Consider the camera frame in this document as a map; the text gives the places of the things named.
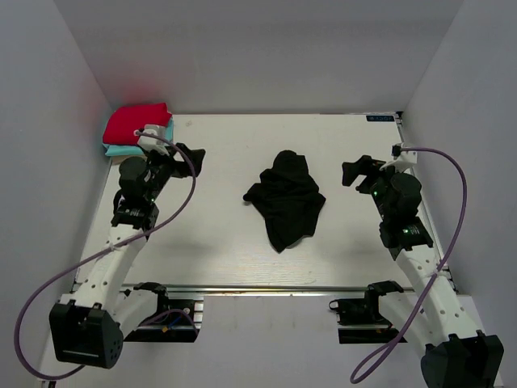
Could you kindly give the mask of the black t-shirt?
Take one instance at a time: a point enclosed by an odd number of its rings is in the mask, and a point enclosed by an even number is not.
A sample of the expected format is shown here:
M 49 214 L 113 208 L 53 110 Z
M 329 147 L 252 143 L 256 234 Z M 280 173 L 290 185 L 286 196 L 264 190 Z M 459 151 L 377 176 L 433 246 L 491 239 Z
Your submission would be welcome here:
M 312 237 L 326 198 L 309 173 L 302 154 L 279 152 L 272 167 L 259 175 L 243 195 L 265 222 L 267 237 L 277 253 Z

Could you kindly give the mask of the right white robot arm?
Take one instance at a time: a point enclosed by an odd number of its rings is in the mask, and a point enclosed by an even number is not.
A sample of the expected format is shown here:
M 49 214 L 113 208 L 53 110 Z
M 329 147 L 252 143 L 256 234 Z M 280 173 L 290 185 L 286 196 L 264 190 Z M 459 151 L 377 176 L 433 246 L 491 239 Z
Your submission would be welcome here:
M 394 280 L 370 284 L 362 298 L 341 299 L 334 311 L 343 326 L 387 324 L 414 346 L 429 387 L 493 387 L 504 349 L 469 316 L 439 261 L 421 219 L 422 185 L 408 173 L 417 155 L 404 152 L 389 162 L 369 155 L 342 164 L 346 187 L 369 195 L 380 214 L 380 240 L 404 272 L 418 300 Z

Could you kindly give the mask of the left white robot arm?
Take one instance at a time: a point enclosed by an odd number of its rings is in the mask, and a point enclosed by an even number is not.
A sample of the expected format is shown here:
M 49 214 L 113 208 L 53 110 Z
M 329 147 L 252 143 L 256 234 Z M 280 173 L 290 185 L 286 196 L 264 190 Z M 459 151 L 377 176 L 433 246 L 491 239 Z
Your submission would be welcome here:
M 122 284 L 149 240 L 159 210 L 162 189 L 171 178 L 199 176 L 206 151 L 178 145 L 188 160 L 174 159 L 175 150 L 147 152 L 119 166 L 119 190 L 106 246 L 110 252 L 95 259 L 78 289 L 62 296 L 51 309 L 49 323 L 56 358 L 61 362 L 112 368 L 124 339 L 141 323 L 160 323 L 170 315 L 164 285 L 141 282 L 131 289 Z

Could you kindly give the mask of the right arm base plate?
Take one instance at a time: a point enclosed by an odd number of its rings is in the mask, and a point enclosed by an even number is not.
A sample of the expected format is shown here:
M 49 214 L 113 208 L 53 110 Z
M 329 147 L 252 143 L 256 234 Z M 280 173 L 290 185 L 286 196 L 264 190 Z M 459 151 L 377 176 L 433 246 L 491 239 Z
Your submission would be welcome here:
M 404 289 L 385 280 L 370 284 L 362 297 L 329 302 L 329 309 L 337 314 L 340 344 L 387 344 L 397 336 L 397 329 L 379 311 L 379 298 L 388 293 L 404 293 Z

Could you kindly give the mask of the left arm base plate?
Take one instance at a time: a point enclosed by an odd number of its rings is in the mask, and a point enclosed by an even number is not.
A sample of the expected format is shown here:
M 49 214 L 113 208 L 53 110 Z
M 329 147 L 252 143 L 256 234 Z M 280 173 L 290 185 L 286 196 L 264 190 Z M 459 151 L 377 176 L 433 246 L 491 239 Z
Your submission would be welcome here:
M 204 301 L 202 298 L 188 297 L 181 293 L 169 292 L 165 285 L 146 282 L 120 292 L 120 301 L 137 291 L 150 291 L 158 296 L 157 309 L 146 320 L 153 321 L 139 326 L 128 333 L 125 343 L 195 343 L 203 319 Z

